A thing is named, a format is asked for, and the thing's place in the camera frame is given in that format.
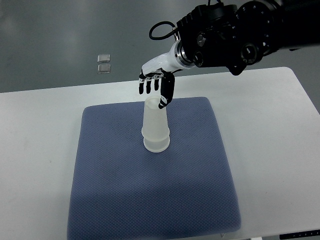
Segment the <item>robotic hand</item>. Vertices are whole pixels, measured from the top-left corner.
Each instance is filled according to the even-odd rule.
[[[166,39],[172,35],[175,43],[168,53],[148,61],[139,76],[139,93],[155,90],[161,79],[159,108],[166,107],[173,98],[174,73],[190,69],[227,67],[239,75],[248,65],[281,48],[291,51],[307,45],[320,44],[320,0],[253,0],[237,9],[220,0],[210,5],[199,5],[177,22],[159,22],[149,37]],[[170,24],[173,29],[163,37],[153,37],[153,30]]]
[[[163,37],[153,37],[153,30],[162,24],[171,25],[173,27],[172,32]],[[176,33],[176,28],[173,23],[168,21],[159,22],[154,25],[149,32],[149,37],[153,40],[162,40],[172,35],[174,35],[175,42],[170,51],[145,63],[142,66],[141,74],[139,76],[140,94],[144,92],[144,82],[146,82],[146,93],[149,94],[151,91],[151,81],[154,80],[154,89],[157,91],[159,89],[159,80],[161,79],[160,109],[166,107],[172,101],[175,88],[174,73],[184,69],[190,69],[195,66],[192,61],[187,59],[181,40],[179,40],[179,36]]]

